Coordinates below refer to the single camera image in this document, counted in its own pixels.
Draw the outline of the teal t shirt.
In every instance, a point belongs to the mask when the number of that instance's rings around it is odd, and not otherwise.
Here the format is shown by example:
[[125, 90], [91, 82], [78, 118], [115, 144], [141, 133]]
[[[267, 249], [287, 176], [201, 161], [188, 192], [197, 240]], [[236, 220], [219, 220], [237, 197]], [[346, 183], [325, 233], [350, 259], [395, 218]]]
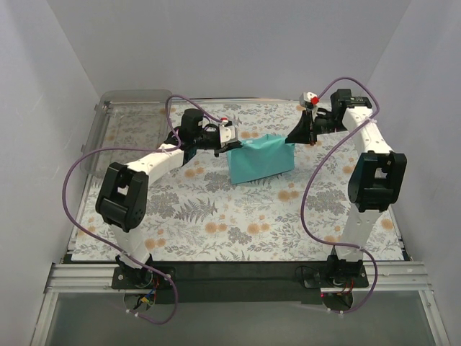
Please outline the teal t shirt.
[[228, 170], [233, 185], [289, 172], [295, 168], [295, 144], [284, 136], [265, 135], [243, 141], [228, 152]]

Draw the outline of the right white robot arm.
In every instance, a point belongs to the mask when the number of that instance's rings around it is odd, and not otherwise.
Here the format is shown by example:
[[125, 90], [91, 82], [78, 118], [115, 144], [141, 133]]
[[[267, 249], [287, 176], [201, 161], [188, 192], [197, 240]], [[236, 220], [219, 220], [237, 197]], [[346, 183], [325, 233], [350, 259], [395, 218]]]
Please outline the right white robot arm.
[[325, 110], [319, 107], [317, 94], [302, 93], [300, 106], [304, 110], [286, 143], [314, 145], [319, 135], [348, 132], [358, 153], [347, 187], [351, 206], [341, 240], [327, 241], [331, 247], [327, 260], [303, 265], [295, 274], [306, 288], [333, 287], [344, 292], [368, 285], [364, 247], [378, 218], [398, 199], [407, 158], [383, 138], [374, 121], [378, 106], [371, 96], [337, 89], [330, 101], [331, 109]]

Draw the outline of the clear plastic bin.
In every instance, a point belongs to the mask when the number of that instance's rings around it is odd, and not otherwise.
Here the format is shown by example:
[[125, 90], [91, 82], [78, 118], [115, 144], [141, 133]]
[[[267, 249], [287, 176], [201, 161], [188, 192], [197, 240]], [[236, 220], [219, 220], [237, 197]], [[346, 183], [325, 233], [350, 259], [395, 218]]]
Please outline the clear plastic bin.
[[101, 185], [112, 162], [126, 164], [146, 155], [166, 139], [170, 130], [165, 115], [167, 89], [114, 90], [102, 95], [95, 107], [95, 117], [82, 152], [117, 147], [91, 155], [80, 163], [91, 184]]

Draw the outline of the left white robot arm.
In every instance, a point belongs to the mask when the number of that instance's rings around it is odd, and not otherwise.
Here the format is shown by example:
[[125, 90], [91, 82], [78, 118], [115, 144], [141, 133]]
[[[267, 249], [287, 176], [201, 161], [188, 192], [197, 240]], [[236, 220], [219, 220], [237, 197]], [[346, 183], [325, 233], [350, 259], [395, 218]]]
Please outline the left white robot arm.
[[228, 119], [203, 124], [198, 109], [184, 111], [175, 127], [154, 152], [128, 164], [111, 163], [105, 173], [96, 202], [96, 212], [114, 233], [121, 248], [116, 256], [122, 275], [137, 288], [152, 283], [151, 254], [139, 229], [147, 211], [148, 188], [173, 169], [194, 158], [199, 150], [221, 153], [242, 147], [237, 127]]

